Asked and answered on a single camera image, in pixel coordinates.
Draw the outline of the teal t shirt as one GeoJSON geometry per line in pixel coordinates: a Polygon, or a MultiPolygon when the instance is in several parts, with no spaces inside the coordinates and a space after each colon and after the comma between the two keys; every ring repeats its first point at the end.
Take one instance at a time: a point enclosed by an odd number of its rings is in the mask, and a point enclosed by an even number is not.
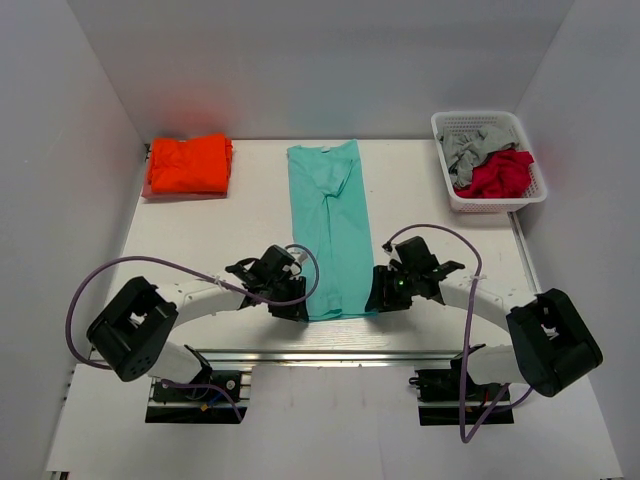
{"type": "Polygon", "coordinates": [[[312,322],[361,317],[374,256],[358,143],[287,150],[292,233],[319,265],[312,322]]]}

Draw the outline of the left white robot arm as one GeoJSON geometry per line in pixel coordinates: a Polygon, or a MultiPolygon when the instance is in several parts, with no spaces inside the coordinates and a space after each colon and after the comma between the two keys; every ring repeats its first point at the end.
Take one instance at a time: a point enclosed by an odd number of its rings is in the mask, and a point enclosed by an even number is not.
{"type": "Polygon", "coordinates": [[[265,305],[277,318],[308,320],[307,300],[319,280],[307,280],[305,247],[272,245],[259,258],[245,258],[218,275],[190,270],[186,283],[156,286],[142,276],[130,279],[87,329],[86,337],[124,382],[144,375],[199,399],[211,387],[212,368],[188,345],[170,342],[171,332],[190,321],[221,312],[265,305]]]}

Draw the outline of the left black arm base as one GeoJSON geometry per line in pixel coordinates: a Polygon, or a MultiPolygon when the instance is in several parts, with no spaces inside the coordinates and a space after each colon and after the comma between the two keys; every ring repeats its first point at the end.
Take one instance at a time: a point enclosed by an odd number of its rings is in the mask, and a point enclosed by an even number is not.
{"type": "Polygon", "coordinates": [[[186,385],[154,380],[146,409],[148,424],[237,425],[248,409],[247,375],[241,370],[217,370],[197,351],[188,349],[201,371],[186,385]]]}

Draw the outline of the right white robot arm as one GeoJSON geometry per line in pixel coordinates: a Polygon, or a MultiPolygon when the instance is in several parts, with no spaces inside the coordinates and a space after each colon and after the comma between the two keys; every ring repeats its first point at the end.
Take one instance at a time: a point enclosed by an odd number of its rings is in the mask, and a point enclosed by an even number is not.
{"type": "Polygon", "coordinates": [[[451,384],[459,396],[475,398],[488,384],[522,384],[553,397],[602,364],[599,345],[565,292],[502,287],[459,262],[440,262],[420,237],[383,248],[390,260],[373,270],[367,310],[408,310],[422,297],[509,334],[508,345],[477,346],[456,358],[451,384]]]}

